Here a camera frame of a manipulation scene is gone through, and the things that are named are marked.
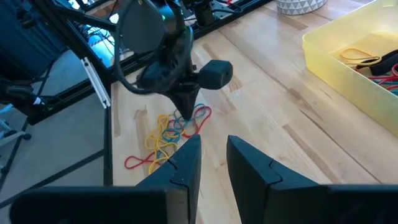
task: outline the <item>rubber band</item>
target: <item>rubber band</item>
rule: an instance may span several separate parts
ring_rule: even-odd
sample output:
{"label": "rubber band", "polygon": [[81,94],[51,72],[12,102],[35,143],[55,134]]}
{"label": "rubber band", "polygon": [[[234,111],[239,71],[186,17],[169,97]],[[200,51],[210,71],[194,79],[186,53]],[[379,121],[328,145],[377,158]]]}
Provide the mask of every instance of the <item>rubber band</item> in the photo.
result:
{"label": "rubber band", "polygon": [[[169,155],[164,151],[164,148],[167,146],[172,146],[174,152],[178,149],[178,142],[181,137],[190,138],[194,134],[198,134],[204,122],[210,117],[211,108],[205,106],[203,103],[199,103],[194,107],[193,118],[181,124],[181,116],[177,116],[177,110],[175,110],[172,114],[160,114],[156,120],[156,127],[152,131],[149,132],[149,135],[145,138],[144,146],[147,150],[151,150],[150,153],[145,159],[140,159],[136,156],[129,156],[124,161],[124,166],[127,169],[135,169],[136,167],[143,165],[146,162],[150,162],[148,167],[148,174],[153,173],[155,170],[155,165],[161,166],[161,161],[165,161],[169,159]],[[197,119],[205,117],[200,125],[197,124]],[[195,133],[192,135],[185,134],[185,127],[189,122],[193,121],[193,125],[195,127]],[[150,160],[150,157],[155,155],[154,160]],[[130,159],[136,159],[140,161],[138,164],[129,167],[127,164]]]}
{"label": "rubber band", "polygon": [[374,81],[378,85],[388,85],[385,87],[387,90],[390,90],[393,94],[396,94],[395,91],[398,90],[398,63],[395,64],[391,68],[392,75],[384,75],[384,76],[377,76],[377,77],[367,77],[368,79]]}
{"label": "rubber band", "polygon": [[[345,53],[347,53],[348,51],[353,51],[353,50],[354,50],[354,51],[357,51],[357,52],[360,52],[360,53],[362,53],[362,54],[364,54],[364,55],[367,55],[368,57],[351,58],[351,57],[347,57],[347,56],[345,55]],[[379,62],[381,61],[381,57],[379,57],[379,56],[372,56],[371,54],[366,53],[366,52],[364,52],[363,50],[359,50],[359,49],[356,49],[356,48],[348,48],[348,49],[345,49],[345,50],[340,54],[340,56],[341,56],[342,58],[346,59],[346,60],[375,60],[375,61],[373,61],[373,62],[348,62],[348,63],[345,63],[346,65],[369,66],[369,65],[375,65],[375,64],[377,64],[377,63],[379,63]]]}
{"label": "rubber band", "polygon": [[[129,156],[129,157],[127,157],[126,158],[126,160],[124,161],[124,167],[126,168],[126,169],[135,169],[136,167],[139,167],[139,166],[141,166],[141,165],[143,165],[144,163],[146,163],[146,162],[153,162],[152,160],[149,160],[149,158],[151,157],[151,156],[153,156],[155,153],[153,152],[153,153],[151,153],[151,154],[149,154],[145,159],[141,159],[141,158],[138,158],[138,157],[136,157],[136,156]],[[138,161],[140,161],[138,164],[136,164],[136,165],[133,165],[133,166],[131,166],[131,167],[129,167],[127,164],[128,164],[128,162],[129,162],[129,160],[130,159],[136,159],[136,160],[138,160]]]}

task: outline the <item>cable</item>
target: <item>cable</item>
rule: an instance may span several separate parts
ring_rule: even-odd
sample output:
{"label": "cable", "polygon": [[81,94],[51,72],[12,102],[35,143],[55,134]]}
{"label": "cable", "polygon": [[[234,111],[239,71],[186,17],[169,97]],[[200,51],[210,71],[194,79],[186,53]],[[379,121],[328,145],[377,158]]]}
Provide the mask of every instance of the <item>cable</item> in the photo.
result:
{"label": "cable", "polygon": [[116,0],[116,1],[114,2],[113,7],[112,7],[112,10],[111,10],[111,13],[109,13],[108,20],[111,18],[112,14],[113,14],[113,11],[115,10],[116,5],[118,4],[118,2],[119,2],[119,0]]}
{"label": "cable", "polygon": [[[360,53],[362,53],[362,54],[364,54],[364,55],[367,55],[368,57],[351,58],[351,57],[345,56],[345,53],[347,53],[347,52],[350,51],[350,50],[351,50],[351,51],[354,50],[354,51],[360,52]],[[347,60],[374,60],[374,61],[372,61],[372,62],[349,62],[349,63],[345,63],[346,65],[370,66],[370,65],[375,65],[375,64],[377,64],[377,63],[379,63],[379,62],[381,61],[381,57],[379,57],[379,56],[372,56],[371,54],[366,53],[366,52],[364,52],[364,51],[362,51],[362,50],[359,50],[359,49],[356,49],[356,48],[348,48],[348,49],[345,49],[345,50],[340,54],[340,56],[341,56],[342,58],[344,58],[344,59],[347,59]]]}
{"label": "cable", "polygon": [[116,24],[116,32],[115,32],[115,38],[114,38],[114,76],[119,80],[119,82],[122,83],[122,85],[128,89],[130,92],[139,94],[139,95],[147,95],[151,94],[152,91],[150,90],[141,90],[136,87],[134,87],[132,84],[130,84],[126,78],[123,75],[122,68],[120,66],[120,54],[119,54],[119,49],[120,49],[120,37],[121,37],[121,27],[123,25],[123,20],[124,17],[127,14],[127,10],[131,7],[131,4],[134,3],[135,0],[129,1],[127,6],[123,9],[123,11],[120,14],[118,23]]}
{"label": "cable", "polygon": [[[100,29],[100,28],[97,28],[93,33],[94,33],[94,35],[98,35],[99,37],[101,37],[103,41],[106,39],[109,43],[111,43],[111,42],[108,40],[108,38],[101,32],[101,29]],[[105,42],[103,42],[103,43],[104,43],[106,49],[108,50],[108,52],[111,53],[111,55],[113,56],[113,55],[114,55],[113,52],[109,49],[109,47],[106,45]]]}
{"label": "cable", "polygon": [[[126,5],[126,7],[124,7],[123,11],[120,14],[119,17],[119,21],[116,24],[116,32],[115,32],[115,53],[114,53],[114,74],[116,76],[116,78],[124,85],[124,87],[126,87],[129,91],[131,91],[132,93],[135,94],[139,94],[139,95],[147,95],[147,94],[151,94],[153,93],[153,91],[151,90],[143,90],[143,89],[138,89],[136,87],[134,87],[132,84],[130,84],[126,78],[123,75],[123,72],[121,70],[121,66],[120,66],[120,55],[118,54],[118,50],[120,48],[120,41],[121,41],[121,28],[123,26],[123,21],[124,18],[126,16],[126,14],[128,13],[128,10],[131,7],[131,4],[134,3],[135,0],[129,1]],[[182,59],[186,59],[189,58],[190,54],[191,54],[191,49],[192,49],[192,44],[193,44],[193,31],[192,28],[190,26],[185,26],[185,29],[182,32],[187,32],[187,37],[185,38],[185,47],[183,48],[183,51],[181,53],[181,57]],[[167,75],[163,80],[161,84],[158,84],[157,86],[163,86],[165,83],[169,83],[171,82],[174,78],[176,78],[176,75],[180,74],[183,72],[183,70],[185,69],[185,65],[186,63],[181,63],[180,61],[176,60],[177,66],[172,70],[172,72]]]}
{"label": "cable", "polygon": [[108,35],[108,34],[109,34],[109,31],[107,30],[106,34],[102,34],[102,36],[114,47],[114,42],[109,40],[110,35]]}

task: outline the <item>translucent yellow tray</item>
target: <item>translucent yellow tray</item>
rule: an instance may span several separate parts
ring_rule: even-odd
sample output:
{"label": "translucent yellow tray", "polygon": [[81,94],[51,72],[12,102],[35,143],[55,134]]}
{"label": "translucent yellow tray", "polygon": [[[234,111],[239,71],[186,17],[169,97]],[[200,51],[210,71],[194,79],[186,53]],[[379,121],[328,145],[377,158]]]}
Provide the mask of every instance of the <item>translucent yellow tray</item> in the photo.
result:
{"label": "translucent yellow tray", "polygon": [[303,36],[308,69],[398,137],[398,97],[344,64],[355,47],[383,56],[398,49],[398,0],[377,0]]}

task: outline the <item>wood grain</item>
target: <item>wood grain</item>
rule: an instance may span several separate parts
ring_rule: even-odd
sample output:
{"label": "wood grain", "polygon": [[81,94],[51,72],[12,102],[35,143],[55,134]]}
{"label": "wood grain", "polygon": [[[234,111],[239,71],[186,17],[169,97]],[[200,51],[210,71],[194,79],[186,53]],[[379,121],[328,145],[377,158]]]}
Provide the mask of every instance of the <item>wood grain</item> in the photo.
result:
{"label": "wood grain", "polygon": [[[226,166],[229,134],[319,183],[398,183],[398,139],[310,73],[303,57],[304,33],[363,3],[334,0],[284,16],[271,2],[195,41],[198,68],[211,59],[234,66],[227,86],[201,90],[197,99],[213,108],[201,131],[198,223],[240,223]],[[120,83],[112,102],[114,184],[135,185],[146,167],[126,170],[124,159],[147,155],[142,139],[159,114],[175,108],[164,96],[133,95]]]}
{"label": "wood grain", "polygon": [[105,17],[109,16],[109,14],[112,12],[117,12],[118,9],[120,8],[122,4],[122,0],[110,0],[108,2],[105,2],[98,7],[86,12],[86,14],[91,15],[91,16],[97,16],[97,17]]}

